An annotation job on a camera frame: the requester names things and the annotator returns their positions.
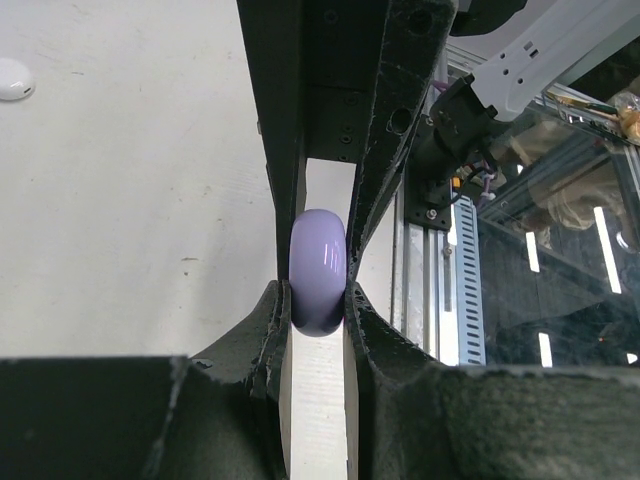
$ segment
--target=perforated metal strip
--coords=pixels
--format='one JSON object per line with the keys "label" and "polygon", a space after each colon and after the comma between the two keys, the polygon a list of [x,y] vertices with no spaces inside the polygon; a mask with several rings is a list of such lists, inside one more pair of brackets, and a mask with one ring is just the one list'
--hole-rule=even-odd
{"label": "perforated metal strip", "polygon": [[482,285],[476,208],[467,197],[454,207],[456,236],[456,285],[460,365],[485,365]]}

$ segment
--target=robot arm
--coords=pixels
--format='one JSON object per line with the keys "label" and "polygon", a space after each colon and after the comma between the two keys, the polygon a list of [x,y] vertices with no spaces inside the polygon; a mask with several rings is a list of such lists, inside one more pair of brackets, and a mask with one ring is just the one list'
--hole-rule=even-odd
{"label": "robot arm", "polygon": [[533,98],[640,15],[637,0],[560,0],[507,48],[455,82],[430,111],[434,131],[416,146],[416,171],[445,182],[472,152],[486,152]]}

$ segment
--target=plastic bag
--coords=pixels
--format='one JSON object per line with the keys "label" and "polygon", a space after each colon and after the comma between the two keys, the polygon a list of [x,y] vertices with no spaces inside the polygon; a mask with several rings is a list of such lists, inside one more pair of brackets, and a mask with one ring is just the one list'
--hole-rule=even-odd
{"label": "plastic bag", "polygon": [[621,92],[613,97],[618,110],[620,129],[629,142],[640,146],[640,98],[631,92]]}

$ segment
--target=purple egg-shaped object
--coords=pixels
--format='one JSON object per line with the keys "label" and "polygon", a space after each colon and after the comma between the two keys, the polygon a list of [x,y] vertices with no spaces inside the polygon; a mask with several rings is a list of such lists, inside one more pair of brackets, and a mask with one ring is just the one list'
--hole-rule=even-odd
{"label": "purple egg-shaped object", "polygon": [[310,337],[335,332],[344,315],[347,247],[344,225],[327,210],[307,210],[291,231],[292,321]]}

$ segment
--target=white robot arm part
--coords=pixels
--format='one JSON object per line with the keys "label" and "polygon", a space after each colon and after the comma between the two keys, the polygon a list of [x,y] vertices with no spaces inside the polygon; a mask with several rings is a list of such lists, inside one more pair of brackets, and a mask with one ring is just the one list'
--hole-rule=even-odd
{"label": "white robot arm part", "polygon": [[484,107],[495,108],[496,120],[513,121],[541,90],[629,25],[640,34],[640,0],[558,0],[472,72],[471,88]]}

